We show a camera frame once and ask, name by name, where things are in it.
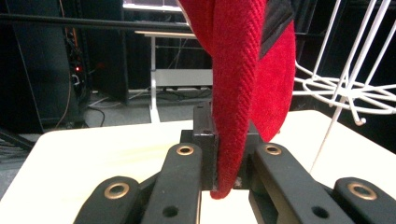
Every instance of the black cable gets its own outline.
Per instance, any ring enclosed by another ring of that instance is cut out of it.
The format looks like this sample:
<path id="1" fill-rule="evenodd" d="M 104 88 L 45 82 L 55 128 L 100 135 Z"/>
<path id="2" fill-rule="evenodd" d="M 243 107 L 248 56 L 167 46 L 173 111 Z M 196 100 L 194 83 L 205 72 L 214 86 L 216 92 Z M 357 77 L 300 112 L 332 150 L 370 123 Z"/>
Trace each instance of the black cable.
<path id="1" fill-rule="evenodd" d="M 189 96 L 189 95 L 186 95 L 184 93 L 173 92 L 173 91 L 161 91 L 161 92 L 159 92 L 158 95 L 162 95 L 162 96 L 164 96 L 166 94 L 175 95 L 177 97 L 177 99 L 176 100 L 172 100 L 172 99 L 167 99 L 167 98 L 164 98 L 164 97 L 157 97 L 157 98 L 161 99 L 161 100 L 170 101 L 170 102 L 180 102 L 180 101 L 183 101 L 183 100 L 191 100 L 191 99 L 197 99 L 197 98 L 206 98 L 206 97 L 208 97 L 208 96 L 210 96 L 212 94 L 212 92 L 210 91 L 209 94 L 204 95 L 204 93 L 206 93 L 207 91 L 210 91 L 210 89 L 208 88 L 208 89 L 206 89 L 204 91 L 201 91 L 200 93 L 198 93 L 198 94 L 196 94 L 194 96 Z"/>
<path id="2" fill-rule="evenodd" d="M 99 127 L 103 127 L 103 123 L 105 122 L 105 119 L 106 119 L 105 112 L 103 112 L 103 111 L 100 110 L 100 109 L 96 109 L 96 108 L 94 108 L 94 107 L 91 107 L 91 106 L 88 106 L 88 108 L 91 109 L 91 110 L 96 110 L 96 111 L 100 112 L 100 113 L 103 115 L 102 122 L 100 123 L 100 126 L 99 126 Z"/>
<path id="3" fill-rule="evenodd" d="M 103 21 L 74 18 L 58 18 L 47 16 L 32 16 L 22 14 L 0 13 L 0 23 L 7 24 L 40 24 L 46 26 L 62 26 L 105 30 L 139 30 L 156 32 L 191 33 L 191 28 L 185 24 L 159 21 Z"/>

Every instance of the red knit cloth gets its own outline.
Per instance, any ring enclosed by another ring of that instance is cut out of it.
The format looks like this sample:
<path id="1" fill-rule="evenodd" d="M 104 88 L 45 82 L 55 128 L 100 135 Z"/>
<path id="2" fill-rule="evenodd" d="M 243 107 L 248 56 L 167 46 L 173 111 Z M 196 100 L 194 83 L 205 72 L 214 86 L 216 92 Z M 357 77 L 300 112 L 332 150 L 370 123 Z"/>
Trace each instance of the red knit cloth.
<path id="1" fill-rule="evenodd" d="M 179 0 L 213 60 L 213 119 L 219 132 L 218 189 L 228 195 L 253 120 L 269 141 L 289 110 L 294 78 L 293 24 L 259 60 L 266 0 Z"/>

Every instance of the white desk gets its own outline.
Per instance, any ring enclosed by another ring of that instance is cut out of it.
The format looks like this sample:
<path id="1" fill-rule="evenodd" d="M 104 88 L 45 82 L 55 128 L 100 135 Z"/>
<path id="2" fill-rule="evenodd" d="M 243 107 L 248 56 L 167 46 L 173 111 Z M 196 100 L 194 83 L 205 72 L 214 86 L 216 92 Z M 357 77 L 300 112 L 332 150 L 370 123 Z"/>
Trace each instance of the white desk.
<path id="1" fill-rule="evenodd" d="M 152 123 L 160 122 L 157 108 L 157 87 L 166 86 L 211 86 L 213 75 L 211 69 L 157 69 L 156 68 L 156 38 L 185 38 L 196 39 L 194 34 L 146 32 L 136 31 L 137 34 L 151 39 L 151 68 L 150 68 L 150 117 Z"/>
<path id="2" fill-rule="evenodd" d="M 309 170 L 329 123 L 319 112 L 291 112 L 274 142 Z M 72 223 L 99 183 L 115 175 L 139 182 L 154 175 L 167 149 L 178 143 L 180 130 L 191 128 L 188 120 L 47 133 L 0 202 L 0 223 Z M 313 177 L 332 187 L 338 178 L 356 176 L 396 198 L 395 170 L 394 154 L 336 124 Z M 255 223 L 246 190 L 220 201 L 203 192 L 201 212 L 203 224 Z"/>

